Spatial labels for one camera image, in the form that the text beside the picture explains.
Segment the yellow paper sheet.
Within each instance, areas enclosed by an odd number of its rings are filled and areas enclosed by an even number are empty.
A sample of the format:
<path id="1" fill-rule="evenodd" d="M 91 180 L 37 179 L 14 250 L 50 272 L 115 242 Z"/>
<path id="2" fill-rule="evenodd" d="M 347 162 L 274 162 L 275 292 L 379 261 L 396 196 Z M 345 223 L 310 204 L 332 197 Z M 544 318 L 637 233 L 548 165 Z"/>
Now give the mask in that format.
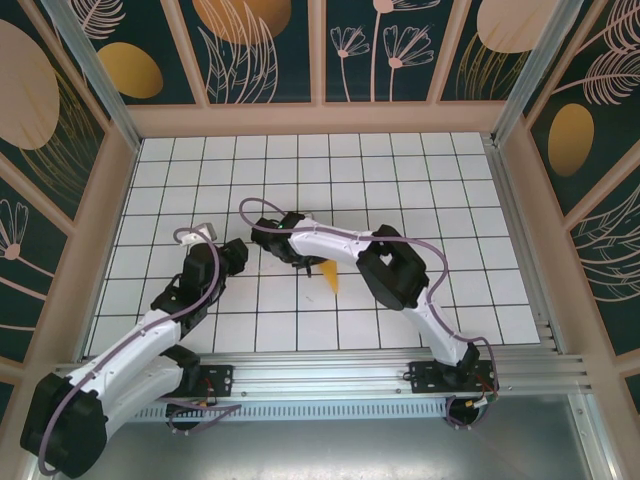
<path id="1" fill-rule="evenodd" d="M 325 260 L 319 264 L 319 269 L 327 281 L 334 295 L 339 292 L 339 275 L 337 262 L 335 260 Z"/>

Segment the grey metal sheet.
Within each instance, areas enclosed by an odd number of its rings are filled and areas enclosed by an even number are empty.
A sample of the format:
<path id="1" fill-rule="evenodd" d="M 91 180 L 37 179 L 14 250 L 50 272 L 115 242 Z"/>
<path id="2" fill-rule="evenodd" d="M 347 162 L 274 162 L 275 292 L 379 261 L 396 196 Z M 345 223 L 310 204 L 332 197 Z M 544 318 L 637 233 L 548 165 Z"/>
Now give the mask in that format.
<path id="1" fill-rule="evenodd" d="M 619 480 L 566 422 L 228 422 L 195 436 L 127 425 L 78 480 Z"/>

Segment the long aluminium base rail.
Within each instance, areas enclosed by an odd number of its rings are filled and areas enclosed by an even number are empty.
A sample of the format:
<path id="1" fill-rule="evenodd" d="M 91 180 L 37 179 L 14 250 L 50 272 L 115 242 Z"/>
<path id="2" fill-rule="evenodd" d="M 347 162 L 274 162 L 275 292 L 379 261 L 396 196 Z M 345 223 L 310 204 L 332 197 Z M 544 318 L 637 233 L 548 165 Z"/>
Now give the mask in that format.
<path id="1" fill-rule="evenodd" d="M 595 385 L 579 355 L 544 347 L 494 349 L 499 397 L 589 393 Z M 247 401 L 408 397 L 408 365 L 429 361 L 425 348 L 220 353 L 204 365 L 234 367 L 231 398 Z"/>

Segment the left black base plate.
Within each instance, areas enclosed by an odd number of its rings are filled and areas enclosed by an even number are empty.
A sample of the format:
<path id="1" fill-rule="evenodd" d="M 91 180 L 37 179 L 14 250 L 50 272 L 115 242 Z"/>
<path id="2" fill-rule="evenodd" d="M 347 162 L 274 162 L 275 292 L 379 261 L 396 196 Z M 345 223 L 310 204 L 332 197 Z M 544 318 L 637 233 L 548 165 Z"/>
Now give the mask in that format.
<path id="1" fill-rule="evenodd" d="M 161 398 L 217 399 L 231 395 L 234 367 L 232 365 L 198 365 L 187 367 L 172 391 L 163 392 Z"/>

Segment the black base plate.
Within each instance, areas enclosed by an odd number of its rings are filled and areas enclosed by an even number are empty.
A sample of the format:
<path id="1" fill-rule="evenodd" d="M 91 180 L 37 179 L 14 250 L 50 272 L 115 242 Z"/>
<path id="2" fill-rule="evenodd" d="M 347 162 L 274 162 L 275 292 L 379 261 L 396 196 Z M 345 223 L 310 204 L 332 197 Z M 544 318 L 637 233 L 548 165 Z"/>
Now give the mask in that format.
<path id="1" fill-rule="evenodd" d="M 172 391 L 163 392 L 161 398 L 217 399 L 231 395 L 234 367 L 232 365 L 198 365 L 187 367 Z"/>
<path id="2" fill-rule="evenodd" d="M 489 360 L 479 360 L 472 368 L 453 367 L 436 361 L 410 362 L 403 374 L 414 394 L 454 394 L 480 396 L 498 390 Z"/>

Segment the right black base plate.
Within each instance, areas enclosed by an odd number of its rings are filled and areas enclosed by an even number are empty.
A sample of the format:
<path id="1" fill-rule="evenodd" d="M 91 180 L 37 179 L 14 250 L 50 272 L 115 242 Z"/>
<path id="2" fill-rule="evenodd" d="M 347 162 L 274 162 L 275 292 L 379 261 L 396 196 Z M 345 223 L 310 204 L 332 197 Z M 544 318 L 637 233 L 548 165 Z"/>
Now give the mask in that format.
<path id="1" fill-rule="evenodd" d="M 472 368 L 453 367 L 436 361 L 410 362 L 403 374 L 414 394 L 454 394 L 480 396 L 498 390 L 489 360 L 479 360 Z"/>

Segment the wide aluminium side rail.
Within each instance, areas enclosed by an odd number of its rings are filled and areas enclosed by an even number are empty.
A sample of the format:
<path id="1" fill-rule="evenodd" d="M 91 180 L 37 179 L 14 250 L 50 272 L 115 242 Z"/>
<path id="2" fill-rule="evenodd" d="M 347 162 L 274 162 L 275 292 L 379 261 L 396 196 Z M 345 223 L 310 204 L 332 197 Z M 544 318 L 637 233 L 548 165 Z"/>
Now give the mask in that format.
<path id="1" fill-rule="evenodd" d="M 507 168 L 506 157 L 495 144 L 491 133 L 483 132 L 481 139 L 535 323 L 550 330 L 552 349 L 558 354 L 566 354 L 566 342 L 559 328 L 547 285 L 541 275 L 540 263 L 515 184 Z"/>

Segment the aluminium frame post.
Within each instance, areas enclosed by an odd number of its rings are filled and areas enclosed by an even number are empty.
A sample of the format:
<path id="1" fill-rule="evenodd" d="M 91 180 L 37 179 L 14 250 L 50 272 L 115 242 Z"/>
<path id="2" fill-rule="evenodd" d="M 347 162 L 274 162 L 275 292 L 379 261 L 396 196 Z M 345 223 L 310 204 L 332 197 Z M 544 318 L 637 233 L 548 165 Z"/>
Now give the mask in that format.
<path id="1" fill-rule="evenodd" d="M 580 24 L 578 17 L 585 1 L 592 0 L 557 0 L 490 133 L 492 147 L 498 149 L 508 139 L 536 88 L 551 69 L 563 42 L 570 37 L 570 30 Z"/>
<path id="2" fill-rule="evenodd" d="M 92 41 L 107 40 L 126 17 L 123 0 L 39 0 L 127 144 L 141 136 Z"/>

